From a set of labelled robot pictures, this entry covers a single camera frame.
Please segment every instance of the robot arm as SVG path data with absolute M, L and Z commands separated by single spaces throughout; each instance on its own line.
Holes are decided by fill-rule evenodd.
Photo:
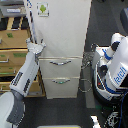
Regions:
M 117 47 L 123 38 L 124 36 L 119 33 L 113 34 L 111 39 L 111 46 L 109 46 L 107 49 L 103 49 L 104 55 L 100 58 L 101 68 L 104 69 L 104 66 L 106 66 L 106 68 L 109 68 L 113 55 L 116 52 Z
M 44 46 L 30 43 L 27 40 L 28 54 L 24 65 L 10 84 L 10 92 L 0 97 L 0 128 L 17 128 L 21 122 L 25 105 L 23 98 L 28 91 L 39 69 L 38 57 Z

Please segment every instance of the robot body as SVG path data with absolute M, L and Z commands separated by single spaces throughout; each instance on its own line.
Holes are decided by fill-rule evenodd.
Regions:
M 97 47 L 92 69 L 94 92 L 103 101 L 116 104 L 128 89 L 128 37 L 112 36 L 110 47 Z

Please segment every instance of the wire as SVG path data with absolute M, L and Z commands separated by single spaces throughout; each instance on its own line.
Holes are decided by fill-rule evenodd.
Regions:
M 120 125 L 121 125 L 123 101 L 124 101 L 124 98 L 125 98 L 127 92 L 128 92 L 128 89 L 126 90 L 126 92 L 124 93 L 124 96 L 123 96 L 123 98 L 122 98 L 122 102 L 121 102 L 121 117 L 120 117 L 120 122 L 119 122 L 118 128 L 120 128 Z
M 94 56 L 93 52 L 83 52 L 83 60 L 82 60 L 82 68 L 81 69 L 85 69 L 86 67 L 91 66 L 93 56 Z
M 88 82 L 90 83 L 90 86 L 91 86 L 91 87 L 90 87 L 87 91 L 83 91 L 83 90 L 80 88 L 80 86 L 79 86 L 79 90 L 80 90 L 81 92 L 83 92 L 83 93 L 89 92 L 89 91 L 92 89 L 92 83 L 91 83 L 91 81 L 89 81 L 88 79 L 80 79 L 80 80 L 88 81 Z

